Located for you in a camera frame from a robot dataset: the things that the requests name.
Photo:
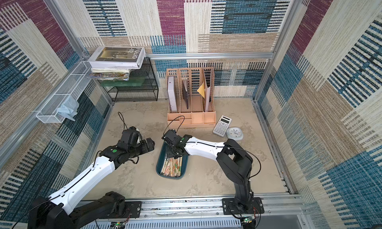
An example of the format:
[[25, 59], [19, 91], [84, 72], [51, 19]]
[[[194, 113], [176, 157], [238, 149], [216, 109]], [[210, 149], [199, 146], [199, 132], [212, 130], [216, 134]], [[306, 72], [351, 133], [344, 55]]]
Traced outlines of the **teal plastic storage tray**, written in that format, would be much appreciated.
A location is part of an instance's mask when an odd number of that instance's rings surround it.
[[181, 179], [186, 173], [188, 155], [177, 159], [167, 156], [168, 145], [163, 143], [156, 165], [156, 172], [159, 176], [168, 179]]

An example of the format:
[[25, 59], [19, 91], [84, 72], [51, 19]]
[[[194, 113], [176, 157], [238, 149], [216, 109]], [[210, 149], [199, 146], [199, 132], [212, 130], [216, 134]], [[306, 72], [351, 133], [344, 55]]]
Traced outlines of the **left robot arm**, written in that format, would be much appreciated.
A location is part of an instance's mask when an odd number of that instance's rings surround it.
[[78, 204], [107, 175], [127, 161], [153, 151], [155, 142], [143, 139], [139, 130], [130, 127], [122, 132], [116, 145], [102, 150], [90, 166], [48, 198], [38, 197], [28, 213], [29, 229], [79, 229], [106, 216], [125, 216], [125, 197], [108, 192], [84, 206]]

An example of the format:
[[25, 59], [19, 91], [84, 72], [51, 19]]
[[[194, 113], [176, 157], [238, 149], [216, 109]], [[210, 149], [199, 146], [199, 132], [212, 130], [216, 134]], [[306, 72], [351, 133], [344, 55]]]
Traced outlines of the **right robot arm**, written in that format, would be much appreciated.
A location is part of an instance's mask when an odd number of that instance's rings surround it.
[[162, 139], [167, 144], [169, 158], [188, 155], [216, 161], [225, 176], [234, 184], [237, 207], [241, 211], [250, 208], [253, 199], [250, 184], [253, 158], [235, 140], [210, 142], [188, 134], [179, 136], [173, 129], [168, 130]]

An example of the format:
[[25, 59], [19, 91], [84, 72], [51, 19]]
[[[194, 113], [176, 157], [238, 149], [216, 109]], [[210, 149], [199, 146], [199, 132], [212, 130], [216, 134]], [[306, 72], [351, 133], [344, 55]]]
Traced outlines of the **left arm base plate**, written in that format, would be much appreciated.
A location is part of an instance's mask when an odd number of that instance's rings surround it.
[[137, 219], [140, 217], [142, 201], [125, 201], [123, 214], [120, 218]]

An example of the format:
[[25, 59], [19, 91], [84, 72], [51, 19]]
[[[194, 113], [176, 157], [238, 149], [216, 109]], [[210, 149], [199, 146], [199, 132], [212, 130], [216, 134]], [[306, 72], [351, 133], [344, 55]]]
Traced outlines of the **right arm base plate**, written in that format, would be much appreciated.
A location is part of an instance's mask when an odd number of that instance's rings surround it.
[[263, 214], [265, 212], [262, 199], [251, 198], [248, 203], [240, 203], [235, 198], [223, 198], [222, 208], [225, 215]]

